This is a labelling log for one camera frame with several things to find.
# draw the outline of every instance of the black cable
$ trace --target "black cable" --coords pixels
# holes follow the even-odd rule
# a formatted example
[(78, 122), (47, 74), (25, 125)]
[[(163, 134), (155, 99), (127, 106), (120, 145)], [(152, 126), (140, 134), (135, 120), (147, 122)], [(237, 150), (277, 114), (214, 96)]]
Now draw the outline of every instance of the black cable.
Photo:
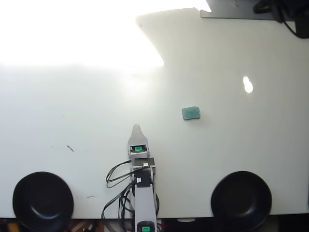
[(160, 208), (160, 200), (157, 194), (155, 195), (155, 200), (156, 200), (155, 215), (157, 216), (159, 213), (159, 208)]
[(106, 187), (107, 187), (108, 189), (110, 189), (110, 188), (112, 188), (112, 187), (115, 187), (116, 185), (119, 185), (121, 182), (123, 182), (123, 181), (125, 181), (127, 178), (129, 178), (129, 176), (128, 176), (127, 178), (125, 178), (125, 179), (119, 181), (118, 183), (114, 184), (113, 186), (108, 186), (108, 183), (114, 181), (114, 180), (112, 180), (112, 181), (110, 180), (110, 178), (111, 178), (113, 172), (114, 172), (118, 167), (120, 167), (121, 165), (124, 165), (124, 164), (127, 164), (127, 163), (131, 163), (131, 161), (128, 160), (128, 161), (119, 163), (118, 165), (116, 165), (116, 166), (114, 166), (112, 169), (110, 169), (110, 171), (107, 173), (106, 178), (105, 178), (105, 181), (106, 181)]
[(290, 30), (291, 33), (293, 33), (294, 36), (298, 37), (299, 39), (308, 39), (309, 36), (300, 36), (298, 35), (293, 29), (287, 24), (287, 22), (284, 20), (283, 23), (286, 25), (286, 27)]
[(104, 211), (111, 206), (111, 204), (113, 204), (117, 199), (119, 199), (119, 197), (122, 195), (123, 192), (126, 192), (128, 189), (131, 189), (132, 186), (134, 186), (136, 184), (136, 182), (132, 182), (130, 184), (127, 185), (127, 187), (121, 192), (119, 193), (117, 196), (115, 196), (113, 199), (111, 199), (103, 208), (102, 210), (102, 214), (101, 214), (101, 219), (105, 222), (105, 226), (107, 227), (107, 229), (110, 232), (116, 232), (109, 224), (108, 221), (106, 221), (105, 215), (104, 215)]

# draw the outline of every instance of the small debris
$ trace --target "small debris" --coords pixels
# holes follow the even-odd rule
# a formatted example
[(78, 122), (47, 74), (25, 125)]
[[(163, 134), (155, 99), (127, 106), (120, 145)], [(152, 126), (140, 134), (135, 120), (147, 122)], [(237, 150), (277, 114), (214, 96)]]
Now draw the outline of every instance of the small debris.
[(70, 148), (70, 146), (69, 145), (67, 145), (67, 147), (72, 151), (72, 152), (74, 152), (74, 150), (72, 149), (72, 148)]

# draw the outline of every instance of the white tabletop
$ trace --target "white tabletop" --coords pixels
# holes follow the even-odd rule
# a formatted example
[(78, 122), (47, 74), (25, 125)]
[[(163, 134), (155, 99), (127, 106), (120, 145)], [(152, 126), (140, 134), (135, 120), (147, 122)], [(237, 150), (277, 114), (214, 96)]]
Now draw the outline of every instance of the white tabletop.
[[(14, 187), (36, 171), (68, 183), (74, 218), (99, 218), (125, 186), (106, 189), (104, 180), (128, 159), (134, 123), (156, 161), (158, 217), (212, 216), (215, 186), (242, 170), (268, 183), (272, 214), (308, 212), (309, 40), (274, 21), (175, 10), (189, 4), (147, 14), (128, 2), (8, 2), (0, 7), (1, 218), (14, 217)], [(201, 119), (182, 119), (190, 106)]]

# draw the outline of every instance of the black bowl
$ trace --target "black bowl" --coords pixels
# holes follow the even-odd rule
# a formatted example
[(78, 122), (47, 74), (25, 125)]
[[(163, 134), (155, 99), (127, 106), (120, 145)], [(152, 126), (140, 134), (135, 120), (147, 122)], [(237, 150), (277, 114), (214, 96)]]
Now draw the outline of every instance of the black bowl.
[(266, 220), (271, 205), (271, 191), (266, 182), (245, 171), (226, 176), (211, 196), (213, 216), (227, 231), (256, 229)]
[(52, 173), (27, 175), (14, 189), (13, 210), (16, 218), (34, 232), (56, 232), (65, 228), (73, 208), (69, 186)]

